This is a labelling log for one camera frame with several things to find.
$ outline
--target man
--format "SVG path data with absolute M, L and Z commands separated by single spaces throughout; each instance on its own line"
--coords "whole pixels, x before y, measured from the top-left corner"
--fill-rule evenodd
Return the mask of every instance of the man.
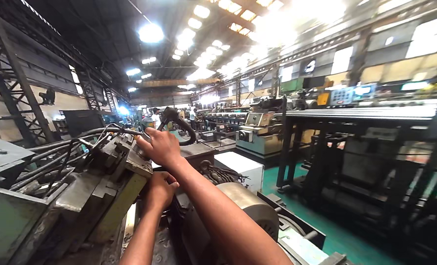
M 191 128 L 195 131 L 196 130 L 196 124 L 195 124 L 195 111 L 194 107 L 191 107 L 191 111 L 189 112 L 189 122 L 191 123 Z
M 147 205 L 119 265 L 149 265 L 161 214 L 179 185 L 186 192 L 217 249 L 230 264 L 292 265 L 284 251 L 214 184 L 181 157 L 179 141 L 171 133 L 147 128 L 148 143 L 136 143 L 156 164 L 168 172 L 155 172 L 150 180 Z
M 151 115 L 151 119 L 153 120 L 153 127 L 158 129 L 161 125 L 161 119 L 159 118 L 159 109 L 157 107 L 153 108 L 153 115 Z

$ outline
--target black hose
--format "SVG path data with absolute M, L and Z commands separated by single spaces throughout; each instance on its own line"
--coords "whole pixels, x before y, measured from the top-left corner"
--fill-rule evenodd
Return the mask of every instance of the black hose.
M 95 136 L 96 136 L 95 134 L 90 133 L 89 135 L 82 136 L 82 137 L 77 137 L 77 138 L 78 139 L 86 139 L 86 138 L 95 137 Z M 46 149 L 51 149 L 51 148 L 59 147 L 59 146 L 62 146 L 62 145 L 67 145 L 67 144 L 69 144 L 70 141 L 71 140 L 54 142 L 54 143 L 50 143 L 50 144 L 46 144 L 46 145 L 42 145 L 42 146 L 37 146 L 37 147 L 29 148 L 28 150 L 32 151 L 32 152 L 39 152 L 39 151 L 43 151 L 43 150 L 46 150 Z
M 76 150 L 76 148 L 78 148 L 80 145 L 81 145 L 80 143 L 79 143 L 79 144 L 76 144 L 76 146 L 74 146 L 74 147 L 71 149 L 70 153 L 73 152 L 74 150 Z M 59 160 L 62 160 L 62 159 L 63 159 L 64 157 L 66 157 L 67 155 L 68 155 L 68 153 L 63 154 L 63 155 L 59 156 L 58 158 L 54 159 L 53 161 L 47 163 L 46 165 L 41 166 L 41 167 L 39 167 L 39 168 L 37 168 L 37 169 L 35 169 L 35 170 L 33 170 L 33 171 L 27 173 L 27 174 L 24 174 L 24 175 L 18 177 L 18 178 L 15 180 L 15 183 L 19 183 L 19 182 L 21 182 L 21 181 L 23 181 L 23 180 L 26 180 L 26 179 L 28 179 L 28 178 L 30 178 L 30 177 L 32 177 L 32 176 L 34 176 L 34 175 L 36 175 L 36 174 L 38 174 L 38 173 L 40 173 L 40 172 L 43 172 L 45 169 L 50 168 L 51 166 L 55 165 Z
M 196 136 L 195 136 L 195 132 L 194 130 L 183 120 L 181 120 L 180 123 L 177 123 L 179 126 L 181 126 L 182 128 L 186 129 L 188 132 L 190 132 L 189 130 L 191 130 L 193 133 L 191 134 L 191 138 L 187 141 L 182 141 L 179 142 L 180 146 L 184 146 L 184 145 L 190 145 L 192 143 L 194 143 L 196 141 Z M 127 133 L 127 134 L 131 134 L 131 135 L 143 135 L 142 132 L 138 132 L 138 131 L 134 131 L 134 130 L 128 130 L 128 129 L 118 129 L 118 128 L 97 128 L 97 129 L 92 129 L 89 130 L 87 132 L 83 132 L 82 134 L 80 134 L 80 137 L 85 137 L 87 135 L 91 135 L 91 134 L 95 134 L 95 133 L 101 133 L 102 131 L 107 132 L 107 133 Z
M 71 148 L 74 145 L 74 142 L 76 142 L 77 139 L 72 139 L 71 142 L 69 142 L 68 151 L 66 152 L 67 156 L 65 160 L 63 161 L 63 165 L 60 169 L 58 169 L 58 173 L 56 174 L 56 177 L 52 178 L 50 181 L 50 185 L 48 186 L 48 189 L 46 190 L 45 196 L 48 194 L 48 192 L 51 190 L 51 187 L 53 186 L 53 183 L 55 183 L 55 179 L 61 178 L 61 172 L 62 170 L 68 165 L 69 157 L 71 156 Z
M 84 156 L 84 154 L 82 154 L 82 155 L 80 155 L 80 156 L 78 156 L 78 157 L 76 157 L 76 158 L 74 158 L 74 159 L 72 159 L 72 160 L 69 160 L 69 161 L 68 161 L 68 164 L 71 164 L 71 163 L 73 163 L 73 162 L 79 160 L 79 159 L 82 158 L 83 156 Z M 16 183 L 16 184 L 12 185 L 12 187 L 10 187 L 9 190 L 12 190 L 12 191 L 19 190 L 20 188 L 24 187 L 24 186 L 27 185 L 28 183 L 31 183 L 32 181 L 35 181 L 35 180 L 37 180 L 37 179 L 39 179 L 39 178 L 45 176 L 46 174 L 48 174 L 48 173 L 50 173 L 50 172 L 52 172 L 52 171 L 54 171 L 54 170 L 57 170 L 57 169 L 60 168 L 60 167 L 61 167 L 61 165 L 60 165 L 60 166 L 55 166 L 54 168 L 47 168 L 47 169 L 45 169 L 44 171 L 39 172 L 39 173 L 35 174 L 34 176 L 32 176 L 32 177 L 30 177 L 30 178 L 28 178 L 28 179 L 25 179 L 25 180 L 23 180 L 23 181 L 20 181 L 20 182 L 18 182 L 18 183 Z

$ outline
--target metal stand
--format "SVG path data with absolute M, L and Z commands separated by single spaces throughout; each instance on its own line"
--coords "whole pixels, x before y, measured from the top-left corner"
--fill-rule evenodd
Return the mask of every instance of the metal stand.
M 1 120 L 14 120 L 30 147 L 40 144 L 40 138 L 54 138 L 27 77 L 15 55 L 0 19 L 0 95 L 10 113 Z

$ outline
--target steel column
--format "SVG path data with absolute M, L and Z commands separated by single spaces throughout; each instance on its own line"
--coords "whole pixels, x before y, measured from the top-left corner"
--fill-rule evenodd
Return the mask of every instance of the steel column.
M 48 121 L 40 109 L 27 77 L 15 55 L 0 19 L 0 95 L 22 137 L 30 146 L 40 144 L 39 138 L 53 142 Z
M 87 101 L 87 107 L 89 109 L 100 110 L 99 101 L 97 100 L 96 92 L 92 85 L 92 78 L 90 71 L 88 69 L 76 68 L 77 76 L 79 77 L 79 82 L 83 88 L 84 97 Z
M 114 95 L 112 94 L 112 91 L 110 90 L 110 88 L 104 88 L 104 92 L 105 92 L 105 97 L 107 98 L 107 103 L 110 107 L 110 111 L 113 113 L 117 113 L 117 110 L 115 108 L 115 102 L 114 102 Z

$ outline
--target right hand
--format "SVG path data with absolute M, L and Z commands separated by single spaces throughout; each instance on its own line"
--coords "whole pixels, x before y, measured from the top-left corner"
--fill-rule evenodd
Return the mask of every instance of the right hand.
M 160 132 L 151 127 L 145 132 L 151 137 L 151 143 L 147 142 L 141 135 L 135 136 L 136 144 L 156 164 L 168 167 L 181 158 L 179 140 L 168 131 Z

